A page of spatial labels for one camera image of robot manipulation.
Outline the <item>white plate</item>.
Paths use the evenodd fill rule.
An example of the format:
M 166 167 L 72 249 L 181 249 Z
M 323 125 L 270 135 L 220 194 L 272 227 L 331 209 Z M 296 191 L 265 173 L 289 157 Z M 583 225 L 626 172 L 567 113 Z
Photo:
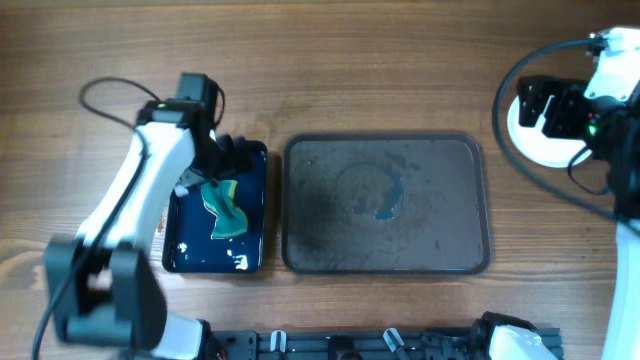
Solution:
M 519 124 L 520 100 L 516 97 L 508 110 L 507 129 L 513 145 L 527 159 L 544 167 L 566 169 L 585 143 L 582 140 L 549 138 L 543 134 L 545 115 L 553 101 L 554 96 L 551 96 L 533 127 L 524 127 Z

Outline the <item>green yellow sponge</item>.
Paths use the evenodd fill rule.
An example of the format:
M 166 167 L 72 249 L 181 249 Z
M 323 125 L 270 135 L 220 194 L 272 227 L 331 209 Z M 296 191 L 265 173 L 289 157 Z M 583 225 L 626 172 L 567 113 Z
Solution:
M 205 209 L 215 217 L 212 239 L 231 239 L 248 230 L 248 219 L 235 203 L 236 180 L 222 180 L 216 185 L 205 183 L 200 194 Z

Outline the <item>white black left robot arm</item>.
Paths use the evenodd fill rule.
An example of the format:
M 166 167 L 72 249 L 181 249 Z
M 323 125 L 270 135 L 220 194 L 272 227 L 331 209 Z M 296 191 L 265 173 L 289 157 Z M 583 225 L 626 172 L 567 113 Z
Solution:
M 168 311 L 149 263 L 154 232 L 172 196 L 200 194 L 211 236 L 229 240 L 249 220 L 236 178 L 252 168 L 243 138 L 217 133 L 225 94 L 211 78 L 184 73 L 174 97 L 151 95 L 129 123 L 129 152 L 98 207 L 68 241 L 44 252 L 49 302 L 32 348 L 47 329 L 59 341 L 113 346 L 151 359 L 223 359 L 210 325 Z

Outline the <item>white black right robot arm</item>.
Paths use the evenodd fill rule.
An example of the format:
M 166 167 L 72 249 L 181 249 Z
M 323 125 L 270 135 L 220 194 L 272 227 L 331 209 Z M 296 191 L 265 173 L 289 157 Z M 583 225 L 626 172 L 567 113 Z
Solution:
M 523 77 L 507 126 L 516 148 L 538 165 L 567 172 L 586 159 L 608 165 L 601 192 L 614 197 L 617 276 L 602 356 L 638 358 L 639 82 Z

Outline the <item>black water tray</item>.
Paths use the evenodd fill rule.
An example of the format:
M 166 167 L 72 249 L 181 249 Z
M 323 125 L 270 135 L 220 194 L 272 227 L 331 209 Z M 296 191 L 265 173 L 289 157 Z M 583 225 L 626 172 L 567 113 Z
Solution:
M 267 148 L 248 143 L 250 171 L 230 180 L 238 182 L 235 203 L 248 219 L 246 233 L 231 239 L 212 239 L 215 217 L 200 194 L 201 184 L 185 196 L 170 197 L 162 263 L 175 273 L 254 273 L 261 267 L 264 245 Z

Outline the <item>dark brown serving tray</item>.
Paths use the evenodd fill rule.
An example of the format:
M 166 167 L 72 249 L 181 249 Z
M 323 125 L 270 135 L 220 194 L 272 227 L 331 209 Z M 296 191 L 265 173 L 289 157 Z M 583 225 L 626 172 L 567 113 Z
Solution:
M 281 258 L 297 275 L 473 276 L 491 264 L 483 153 L 463 132 L 298 134 L 281 205 Z

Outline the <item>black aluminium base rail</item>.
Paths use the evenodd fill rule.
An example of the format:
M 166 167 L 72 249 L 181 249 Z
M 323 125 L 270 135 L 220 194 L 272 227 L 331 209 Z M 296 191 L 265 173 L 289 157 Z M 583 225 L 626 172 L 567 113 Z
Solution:
M 352 350 L 364 359 L 455 360 L 486 359 L 487 346 L 470 343 L 468 328 L 433 328 L 427 331 L 401 331 L 403 344 L 393 351 L 378 332 L 217 331 L 217 359 L 337 359 Z

